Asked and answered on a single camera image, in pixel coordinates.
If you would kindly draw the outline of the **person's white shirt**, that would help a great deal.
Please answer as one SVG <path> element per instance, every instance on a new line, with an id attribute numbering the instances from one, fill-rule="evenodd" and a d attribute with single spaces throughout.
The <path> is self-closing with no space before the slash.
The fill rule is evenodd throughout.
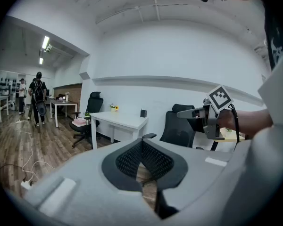
<path id="1" fill-rule="evenodd" d="M 259 93 L 273 124 L 249 140 L 221 226 L 283 226 L 283 55 Z"/>

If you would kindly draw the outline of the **person's black printed garment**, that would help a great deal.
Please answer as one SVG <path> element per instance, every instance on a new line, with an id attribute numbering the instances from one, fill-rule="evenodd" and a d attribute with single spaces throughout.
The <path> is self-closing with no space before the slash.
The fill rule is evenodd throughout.
<path id="1" fill-rule="evenodd" d="M 264 4 L 264 8 L 268 58 L 273 70 L 283 55 L 283 29 L 272 9 L 267 4 Z"/>

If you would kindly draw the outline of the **white ceiling pipes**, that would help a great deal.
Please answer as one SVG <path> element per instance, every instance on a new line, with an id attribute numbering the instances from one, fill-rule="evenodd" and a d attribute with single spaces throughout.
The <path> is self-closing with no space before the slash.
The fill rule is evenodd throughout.
<path id="1" fill-rule="evenodd" d="M 105 20 L 107 20 L 107 19 L 109 19 L 109 18 L 111 18 L 113 16 L 116 16 L 118 14 L 121 14 L 121 13 L 124 13 L 124 12 L 127 12 L 127 11 L 138 11 L 139 14 L 140 14 L 140 19 L 143 21 L 142 14 L 140 12 L 140 10 L 142 8 L 147 8 L 147 7 L 154 7 L 154 8 L 156 8 L 156 7 L 168 7 L 168 6 L 189 6 L 189 4 L 186 4 L 186 3 L 147 4 L 147 5 L 143 5 L 143 6 L 135 6 L 134 8 L 125 8 L 125 9 L 119 10 L 119 11 L 113 13 L 113 14 L 110 14 L 110 15 L 108 15 L 108 16 L 106 16 L 106 17 L 104 17 L 104 18 L 102 18 L 102 19 L 100 19 L 98 21 L 96 21 L 95 24 L 99 24 L 99 23 L 101 23 L 101 22 L 103 22 L 103 21 L 105 21 Z"/>

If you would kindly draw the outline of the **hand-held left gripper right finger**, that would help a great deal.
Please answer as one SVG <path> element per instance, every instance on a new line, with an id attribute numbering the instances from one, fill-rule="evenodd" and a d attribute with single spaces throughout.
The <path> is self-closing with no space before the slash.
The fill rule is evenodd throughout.
<path id="1" fill-rule="evenodd" d="M 141 145 L 141 162 L 150 172 L 157 185 L 155 212 L 165 219 L 178 212 L 174 206 L 167 203 L 164 190 L 176 188 L 188 172 L 186 160 L 166 148 L 143 139 Z"/>

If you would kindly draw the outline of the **brown-topped white table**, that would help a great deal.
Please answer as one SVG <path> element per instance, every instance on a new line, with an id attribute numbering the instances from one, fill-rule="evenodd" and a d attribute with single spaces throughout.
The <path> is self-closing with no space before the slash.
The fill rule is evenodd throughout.
<path id="1" fill-rule="evenodd" d="M 78 104 L 74 103 L 74 102 L 70 102 L 70 101 L 66 101 L 66 100 L 56 100 L 52 97 L 49 97 L 49 102 L 50 102 L 50 118 L 53 118 L 53 112 L 52 112 L 52 106 L 54 106 L 54 111 L 55 111 L 55 115 L 54 115 L 54 120 L 55 120 L 55 126 L 56 128 L 58 128 L 58 116 L 57 116 L 57 106 L 65 106 L 66 110 L 65 110 L 65 116 L 67 117 L 67 107 L 68 106 L 74 106 L 75 107 L 75 113 L 78 112 Z"/>

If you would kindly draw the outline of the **black office chair with headrest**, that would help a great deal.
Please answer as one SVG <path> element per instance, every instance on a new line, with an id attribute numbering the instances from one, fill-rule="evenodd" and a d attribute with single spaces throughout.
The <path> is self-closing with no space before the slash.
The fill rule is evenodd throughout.
<path id="1" fill-rule="evenodd" d="M 87 108 L 85 112 L 89 112 L 90 115 L 92 113 L 98 113 L 102 107 L 103 104 L 103 98 L 100 97 L 100 92 L 92 92 L 90 94 L 90 97 L 88 99 L 88 103 L 87 103 Z M 80 112 L 76 112 L 75 113 L 75 118 L 80 117 Z M 88 143 L 92 144 L 91 142 L 91 138 L 92 138 L 92 133 L 91 133 L 91 129 L 92 128 L 97 128 L 99 126 L 100 122 L 98 120 L 96 120 L 95 122 L 95 126 L 93 127 L 90 123 L 90 125 L 85 125 L 82 127 L 77 127 L 75 125 L 72 124 L 72 122 L 69 123 L 70 128 L 77 132 L 77 134 L 73 135 L 73 138 L 79 137 L 79 139 L 77 141 L 75 141 L 72 145 L 73 148 L 76 147 L 76 145 L 81 142 L 82 140 L 86 140 Z"/>

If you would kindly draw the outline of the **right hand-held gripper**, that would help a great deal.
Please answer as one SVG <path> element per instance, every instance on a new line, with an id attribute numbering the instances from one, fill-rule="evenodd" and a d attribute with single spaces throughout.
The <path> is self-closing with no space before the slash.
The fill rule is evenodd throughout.
<path id="1" fill-rule="evenodd" d="M 223 85 L 219 85 L 207 93 L 207 97 L 203 100 L 201 109 L 189 109 L 177 113 L 178 118 L 196 119 L 199 115 L 202 118 L 203 130 L 208 139 L 224 141 L 220 132 L 218 118 L 223 110 L 233 110 L 233 98 Z"/>

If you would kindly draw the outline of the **black mesh office chair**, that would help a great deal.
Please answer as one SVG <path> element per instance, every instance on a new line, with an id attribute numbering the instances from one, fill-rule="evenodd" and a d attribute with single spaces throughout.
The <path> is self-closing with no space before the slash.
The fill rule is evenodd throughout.
<path id="1" fill-rule="evenodd" d="M 196 119 L 177 117 L 178 112 L 189 109 L 196 108 L 193 105 L 173 105 L 172 110 L 166 113 L 165 128 L 160 141 L 189 148 L 193 147 L 196 132 L 204 133 L 202 118 L 200 118 L 200 115 Z M 214 151 L 217 145 L 218 142 L 214 142 L 210 150 Z"/>

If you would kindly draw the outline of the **white-framed table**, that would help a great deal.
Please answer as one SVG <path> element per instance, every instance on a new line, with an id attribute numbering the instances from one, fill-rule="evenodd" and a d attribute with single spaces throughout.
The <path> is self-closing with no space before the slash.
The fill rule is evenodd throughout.
<path id="1" fill-rule="evenodd" d="M 0 96 L 0 123 L 2 123 L 1 111 L 6 110 L 7 116 L 9 116 L 9 99 L 8 96 Z"/>

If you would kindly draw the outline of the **white desk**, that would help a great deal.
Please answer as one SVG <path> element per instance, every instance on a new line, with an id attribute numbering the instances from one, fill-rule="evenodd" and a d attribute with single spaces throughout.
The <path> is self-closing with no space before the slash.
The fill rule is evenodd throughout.
<path id="1" fill-rule="evenodd" d="M 148 118 L 139 117 L 136 115 L 130 115 L 119 112 L 100 112 L 91 113 L 91 134 L 92 134 L 92 148 L 97 149 L 97 137 L 96 137 L 96 121 L 108 123 L 111 127 L 111 143 L 114 143 L 115 127 L 122 128 L 133 133 L 133 139 L 137 139 L 140 130 L 148 122 Z"/>

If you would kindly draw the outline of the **light wooden table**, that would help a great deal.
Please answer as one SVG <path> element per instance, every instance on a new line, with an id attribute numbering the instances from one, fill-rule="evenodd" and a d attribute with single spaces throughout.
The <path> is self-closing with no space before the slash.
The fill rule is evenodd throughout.
<path id="1" fill-rule="evenodd" d="M 224 140 L 214 139 L 215 142 L 237 142 L 237 135 L 235 130 L 221 128 L 219 136 L 224 138 Z"/>

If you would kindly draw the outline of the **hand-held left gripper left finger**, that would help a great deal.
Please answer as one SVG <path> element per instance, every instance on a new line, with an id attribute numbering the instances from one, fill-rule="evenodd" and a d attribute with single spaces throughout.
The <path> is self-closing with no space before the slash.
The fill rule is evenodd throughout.
<path id="1" fill-rule="evenodd" d="M 142 140 L 137 139 L 108 154 L 101 164 L 101 170 L 105 178 L 117 189 L 142 192 L 141 184 L 136 181 L 141 161 Z"/>

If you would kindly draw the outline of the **person's right forearm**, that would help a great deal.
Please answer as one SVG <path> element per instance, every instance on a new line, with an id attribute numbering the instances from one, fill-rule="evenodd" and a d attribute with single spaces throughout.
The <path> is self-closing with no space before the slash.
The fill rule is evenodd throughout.
<path id="1" fill-rule="evenodd" d="M 253 112 L 237 111 L 237 116 L 239 131 L 251 137 L 273 125 L 272 118 L 267 109 Z"/>

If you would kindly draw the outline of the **wall shelf with black items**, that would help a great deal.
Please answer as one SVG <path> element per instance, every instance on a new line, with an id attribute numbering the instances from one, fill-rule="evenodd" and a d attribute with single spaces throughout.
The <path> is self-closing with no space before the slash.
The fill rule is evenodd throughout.
<path id="1" fill-rule="evenodd" d="M 16 79 L 0 79 L 0 96 L 9 96 L 16 92 Z"/>

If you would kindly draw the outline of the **person's right hand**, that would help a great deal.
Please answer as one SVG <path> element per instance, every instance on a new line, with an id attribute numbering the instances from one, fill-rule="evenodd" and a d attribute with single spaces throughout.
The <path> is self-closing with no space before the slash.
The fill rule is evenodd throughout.
<path id="1" fill-rule="evenodd" d="M 217 121 L 220 128 L 228 128 L 235 130 L 235 119 L 231 110 L 222 110 L 219 114 Z"/>

